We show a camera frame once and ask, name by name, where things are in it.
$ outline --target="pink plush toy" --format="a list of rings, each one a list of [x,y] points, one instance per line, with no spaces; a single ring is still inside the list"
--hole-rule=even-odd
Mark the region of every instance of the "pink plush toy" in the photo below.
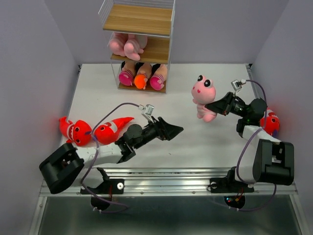
[[[131,60],[140,60],[140,55],[146,47],[148,37],[126,33],[113,33],[109,41],[110,50],[115,55],[127,56]]]
[[[145,35],[129,34],[128,40],[124,45],[124,52],[127,58],[131,60],[140,60],[140,55],[143,53],[143,49],[146,47],[148,37]]]
[[[128,39],[126,33],[113,33],[113,36],[109,42],[109,47],[114,55],[125,56],[124,45]]]
[[[167,79],[167,67],[162,64],[150,78],[150,85],[156,91],[160,91],[164,87],[164,82]]]
[[[197,105],[197,117],[203,119],[205,122],[211,122],[216,118],[216,113],[205,108],[206,104],[212,103],[215,99],[215,87],[213,81],[206,79],[205,76],[200,75],[198,81],[195,83],[191,94],[193,96],[193,102]]]

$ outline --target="pink plush feet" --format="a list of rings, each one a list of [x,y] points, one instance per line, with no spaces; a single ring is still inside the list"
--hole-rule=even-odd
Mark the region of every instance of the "pink plush feet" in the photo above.
[[[153,75],[150,78],[150,85],[156,91],[160,91],[164,87],[164,78],[162,75]]]
[[[127,41],[127,38],[128,38],[127,34],[116,32],[113,33],[113,37],[109,42],[109,47],[113,54],[125,56],[124,45]]]
[[[119,82],[125,86],[132,86],[134,75],[131,71],[122,71],[118,76]]]
[[[131,60],[135,61],[140,60],[140,55],[138,54],[139,49],[140,49],[139,44],[135,39],[128,39],[128,41],[124,45],[125,55]]]
[[[214,114],[206,114],[206,115],[204,115],[203,116],[203,121],[205,121],[205,122],[211,122],[211,121],[213,121],[214,119],[216,118],[216,115],[214,115]]]

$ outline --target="stuffed toy eye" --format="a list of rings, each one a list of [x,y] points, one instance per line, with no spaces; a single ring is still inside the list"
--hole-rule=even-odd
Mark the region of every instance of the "stuffed toy eye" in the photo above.
[[[210,85],[211,85],[210,80],[206,80],[206,81],[204,82],[204,86],[205,86],[205,87],[209,87]]]

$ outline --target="magenta plush toy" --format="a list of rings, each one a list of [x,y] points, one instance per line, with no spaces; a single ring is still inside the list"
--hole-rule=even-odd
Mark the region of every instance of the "magenta plush toy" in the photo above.
[[[205,122],[211,122],[216,118],[216,113],[205,108],[206,104],[212,103],[215,99],[215,87],[213,81],[206,79],[205,76],[200,75],[198,81],[195,83],[191,94],[193,96],[193,102],[197,105],[197,117],[203,119]]]
[[[146,47],[148,37],[146,35],[135,35],[126,33],[113,33],[109,41],[109,47],[113,54],[139,61],[143,49]]]

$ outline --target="dark floor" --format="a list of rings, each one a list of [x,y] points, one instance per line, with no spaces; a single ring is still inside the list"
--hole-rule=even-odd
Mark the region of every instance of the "dark floor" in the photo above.
[[[245,208],[269,196],[246,197]],[[93,212],[88,197],[51,197],[41,235],[300,235],[289,196],[276,196],[266,208],[236,212],[213,197],[119,198],[131,206],[121,214]],[[224,203],[222,197],[215,202]]]

